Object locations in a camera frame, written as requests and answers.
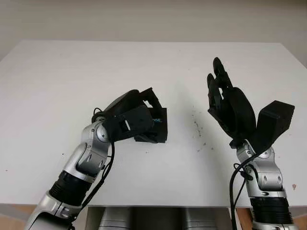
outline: white table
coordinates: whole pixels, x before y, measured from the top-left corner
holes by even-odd
[[[238,160],[207,113],[215,56],[256,116],[273,100],[296,106],[274,148],[290,205],[307,205],[307,70],[281,44],[80,41],[23,41],[0,63],[0,203],[37,204],[80,143],[93,108],[153,87],[168,108],[167,143],[117,142],[114,166],[90,204],[228,206]],[[238,206],[249,206],[245,189]]]

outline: black bellows joint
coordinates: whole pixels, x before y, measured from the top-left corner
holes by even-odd
[[[256,222],[267,224],[293,224],[289,204],[282,197],[255,197],[250,199]]]
[[[91,185],[89,182],[62,171],[49,193],[60,202],[80,206]]]

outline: white wall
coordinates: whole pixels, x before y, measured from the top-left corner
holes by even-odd
[[[280,42],[307,66],[307,3],[0,0],[0,59],[21,39]]]

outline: wire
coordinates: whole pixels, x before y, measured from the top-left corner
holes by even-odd
[[[95,108],[95,109],[94,109],[94,112],[93,112],[93,115],[95,115],[96,110],[99,110],[100,112],[102,112],[102,110],[101,110],[101,109],[99,109],[99,108]]]
[[[250,158],[246,159],[245,161],[243,161],[240,165],[238,165],[238,167],[234,170],[234,172],[231,175],[230,182],[229,182],[229,199],[230,199],[231,224],[232,224],[233,230],[237,230],[237,228],[236,228],[236,216],[235,216],[236,206],[234,204],[234,191],[233,191],[235,177],[236,177],[237,173],[240,171],[240,169],[242,169],[246,164],[248,164],[253,159],[257,158],[261,154],[262,154],[262,152],[257,153],[255,155],[251,156]]]
[[[235,200],[235,203],[234,203],[234,206],[235,206],[235,207],[236,207],[236,202],[238,201],[238,199],[239,199],[239,197],[240,197],[240,195],[241,195],[241,192],[242,192],[242,190],[243,190],[245,181],[246,181],[246,179],[244,178],[243,183],[242,183],[242,185],[241,185],[241,188],[240,188],[240,190],[239,190],[239,193],[238,193],[238,195],[236,196],[236,200]]]
[[[88,197],[84,200],[83,204],[82,204],[82,208],[81,210],[88,205],[88,203],[91,201],[91,199],[93,198],[93,196],[98,192],[98,190],[100,189],[100,187],[103,185],[103,183],[105,182],[106,177],[108,176],[111,168],[112,168],[112,164],[114,161],[114,155],[115,155],[115,146],[114,146],[114,142],[111,142],[111,148],[112,148],[112,156],[111,156],[111,160],[110,162],[106,165],[105,169],[102,172],[102,176],[100,181],[98,182],[98,184],[95,186],[95,188],[91,191],[91,193],[88,195]]]
[[[238,163],[234,163],[234,168],[236,169],[238,166],[240,166],[240,164],[238,164]],[[235,200],[235,206],[236,206],[236,203],[237,203],[237,201],[238,201],[238,199],[239,199],[239,197],[240,197],[240,195],[241,195],[241,192],[242,192],[242,190],[243,190],[243,187],[244,187],[244,184],[245,184],[245,181],[246,181],[246,179],[245,179],[245,177],[244,177],[244,170],[241,170],[241,171],[239,171],[240,173],[241,173],[241,176],[244,178],[244,180],[243,180],[243,183],[242,183],[242,185],[241,185],[241,188],[240,188],[240,190],[239,190],[239,192],[238,192],[238,195],[236,196],[236,200]]]

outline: robotic arm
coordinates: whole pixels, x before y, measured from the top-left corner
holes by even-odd
[[[82,132],[77,146],[59,175],[30,216],[25,230],[72,230],[72,222],[104,183],[113,160],[114,142],[134,137],[136,141],[164,143],[167,139],[166,108],[162,108],[152,88],[131,90],[95,113],[92,124]],[[108,159],[108,148],[112,156]],[[86,192],[103,170],[97,186]]]
[[[264,107],[256,118],[243,92],[233,87],[219,58],[213,61],[216,78],[207,77],[209,88],[208,112],[218,121],[233,140],[241,164],[230,179],[232,227],[236,230],[233,182],[238,172],[246,181],[248,196],[254,212],[254,230],[297,230],[288,208],[283,177],[275,164],[274,141],[291,123],[294,106],[274,101]]]

